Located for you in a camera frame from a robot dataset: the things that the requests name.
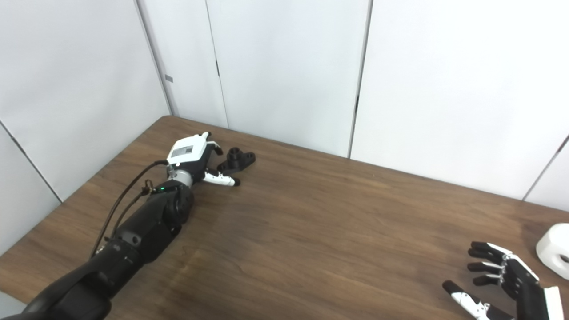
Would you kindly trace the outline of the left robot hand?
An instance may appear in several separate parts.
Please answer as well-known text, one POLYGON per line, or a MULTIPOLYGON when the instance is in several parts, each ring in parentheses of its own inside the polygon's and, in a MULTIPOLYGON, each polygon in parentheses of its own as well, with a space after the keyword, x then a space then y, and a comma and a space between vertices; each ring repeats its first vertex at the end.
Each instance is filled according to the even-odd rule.
POLYGON ((208 140, 211 132, 195 134, 180 140, 173 145, 167 157, 168 179, 180 182, 191 188, 199 182, 222 186, 240 186, 240 180, 224 176, 221 172, 208 168, 211 154, 224 154, 221 146, 208 140))

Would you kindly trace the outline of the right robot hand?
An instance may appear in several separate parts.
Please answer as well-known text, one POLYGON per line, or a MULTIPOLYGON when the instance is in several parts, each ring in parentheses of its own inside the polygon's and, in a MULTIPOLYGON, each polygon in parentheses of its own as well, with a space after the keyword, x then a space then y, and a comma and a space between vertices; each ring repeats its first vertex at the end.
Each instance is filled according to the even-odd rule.
POLYGON ((443 289, 476 320, 563 320, 561 292, 557 286, 544 288, 539 277, 512 251, 492 243, 472 241, 468 255, 480 259, 467 264, 471 272, 484 272, 472 280, 476 286, 496 285, 516 302, 516 315, 467 293, 455 282, 443 289))

